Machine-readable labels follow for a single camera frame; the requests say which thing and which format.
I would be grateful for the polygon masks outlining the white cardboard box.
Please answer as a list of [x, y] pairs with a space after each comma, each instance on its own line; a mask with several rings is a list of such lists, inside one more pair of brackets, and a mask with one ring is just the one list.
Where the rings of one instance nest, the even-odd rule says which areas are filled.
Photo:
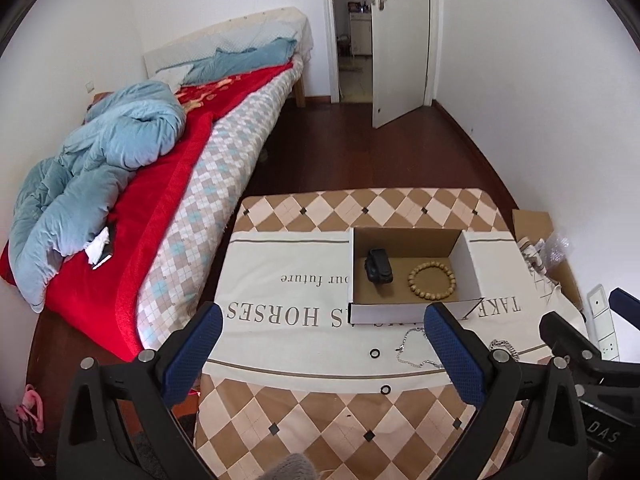
[[[394, 277], [390, 284], [367, 279], [363, 265], [371, 248], [386, 250]], [[426, 307], [436, 302], [463, 320], [485, 298], [469, 232], [355, 228], [350, 250], [347, 321], [352, 326], [421, 324]]]

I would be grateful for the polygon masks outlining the cream checkered tablecloth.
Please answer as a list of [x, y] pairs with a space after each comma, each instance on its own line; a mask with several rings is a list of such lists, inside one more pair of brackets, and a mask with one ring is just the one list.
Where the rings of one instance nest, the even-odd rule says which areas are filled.
[[477, 188], [363, 188], [250, 197], [231, 235], [216, 304], [224, 331], [202, 380], [194, 445], [225, 479], [303, 453], [326, 479], [424, 479], [460, 436], [464, 404], [421, 324], [347, 321], [355, 228], [471, 234], [485, 298], [463, 320], [525, 361], [547, 351], [550, 304], [490, 196]]

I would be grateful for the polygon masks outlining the white door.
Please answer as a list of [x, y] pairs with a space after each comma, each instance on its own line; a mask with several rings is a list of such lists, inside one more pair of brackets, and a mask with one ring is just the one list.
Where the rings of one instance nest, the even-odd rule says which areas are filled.
[[373, 0], [372, 126], [423, 105], [430, 0]]

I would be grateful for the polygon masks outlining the teal pillow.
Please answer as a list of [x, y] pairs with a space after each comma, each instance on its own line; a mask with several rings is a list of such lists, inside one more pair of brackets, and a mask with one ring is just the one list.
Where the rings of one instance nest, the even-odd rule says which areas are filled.
[[242, 52], [217, 49], [210, 58], [194, 62], [182, 83], [187, 86], [208, 84], [229, 76], [284, 65], [290, 62], [296, 46], [297, 41], [293, 38], [277, 38], [265, 46]]

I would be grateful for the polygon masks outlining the cream patterned cloth bag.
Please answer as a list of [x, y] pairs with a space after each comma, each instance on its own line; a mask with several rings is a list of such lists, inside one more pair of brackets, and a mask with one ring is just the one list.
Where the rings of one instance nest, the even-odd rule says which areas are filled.
[[544, 263], [544, 240], [541, 238], [538, 242], [532, 242], [527, 236], [523, 236], [518, 240], [518, 249], [527, 264], [540, 298], [545, 304], [550, 304], [561, 285], [548, 275]]

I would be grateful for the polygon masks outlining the light blue duvet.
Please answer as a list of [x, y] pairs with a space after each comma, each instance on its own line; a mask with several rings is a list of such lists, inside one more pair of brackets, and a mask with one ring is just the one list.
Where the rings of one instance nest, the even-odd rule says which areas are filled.
[[136, 171], [169, 153], [185, 125], [168, 84], [139, 82], [93, 104], [58, 152], [32, 167], [15, 200], [8, 256], [34, 312], [64, 260], [99, 235]]

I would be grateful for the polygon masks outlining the small white packet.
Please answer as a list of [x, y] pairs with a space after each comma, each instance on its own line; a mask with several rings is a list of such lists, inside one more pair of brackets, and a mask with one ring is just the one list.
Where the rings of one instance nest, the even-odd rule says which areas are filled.
[[112, 258], [112, 229], [104, 226], [103, 230], [85, 246], [88, 263], [96, 270]]

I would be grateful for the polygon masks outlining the black smart watch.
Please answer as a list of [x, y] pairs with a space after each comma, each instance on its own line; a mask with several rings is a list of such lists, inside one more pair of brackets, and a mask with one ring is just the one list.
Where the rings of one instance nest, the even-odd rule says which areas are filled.
[[363, 266], [367, 279], [373, 284], [390, 284], [394, 279], [390, 259], [384, 248], [371, 248]]

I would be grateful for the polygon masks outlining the checkered bed sheet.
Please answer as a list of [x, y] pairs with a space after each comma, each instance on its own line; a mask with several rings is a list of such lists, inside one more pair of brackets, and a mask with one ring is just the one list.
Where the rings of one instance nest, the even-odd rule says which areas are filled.
[[144, 348], [160, 348], [194, 315], [224, 230], [303, 68], [303, 58], [294, 55], [282, 73], [213, 121], [138, 295], [137, 330]]

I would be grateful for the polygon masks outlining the white bed headboard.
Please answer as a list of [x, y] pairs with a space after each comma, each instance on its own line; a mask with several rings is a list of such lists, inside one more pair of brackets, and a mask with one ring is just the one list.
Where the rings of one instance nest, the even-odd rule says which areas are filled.
[[307, 62], [314, 47], [308, 18], [294, 6], [257, 12], [232, 18], [192, 32], [169, 44], [145, 52], [143, 61], [148, 76], [159, 70], [213, 56], [218, 49], [242, 52], [261, 48], [278, 38], [294, 39], [294, 52]]

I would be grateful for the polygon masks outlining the red blanket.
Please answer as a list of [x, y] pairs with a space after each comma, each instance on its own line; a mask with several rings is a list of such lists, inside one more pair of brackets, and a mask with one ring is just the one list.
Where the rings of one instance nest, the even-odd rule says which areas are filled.
[[[108, 213], [105, 225], [112, 229], [112, 258], [96, 270], [88, 263], [85, 249], [66, 258], [47, 286], [42, 311], [58, 314], [119, 359], [130, 360], [145, 349], [137, 330], [138, 295], [186, 192], [213, 121], [290, 63], [171, 89], [186, 112], [186, 125], [169, 153], [136, 171]], [[8, 242], [1, 255], [1, 276], [16, 287]]]

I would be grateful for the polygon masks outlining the clear plastic bag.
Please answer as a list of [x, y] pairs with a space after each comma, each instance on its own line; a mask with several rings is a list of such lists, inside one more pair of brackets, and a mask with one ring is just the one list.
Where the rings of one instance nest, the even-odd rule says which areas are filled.
[[541, 260], [546, 270], [551, 271], [559, 266], [572, 250], [570, 239], [563, 232], [553, 231], [544, 239], [540, 250]]

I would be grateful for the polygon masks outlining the white power strip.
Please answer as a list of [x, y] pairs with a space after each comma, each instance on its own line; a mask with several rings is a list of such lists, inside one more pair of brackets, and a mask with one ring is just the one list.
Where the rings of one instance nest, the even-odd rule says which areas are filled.
[[618, 361], [620, 349], [618, 348], [612, 311], [601, 284], [588, 292], [587, 304], [590, 313], [591, 336], [598, 346], [602, 358], [608, 361]]

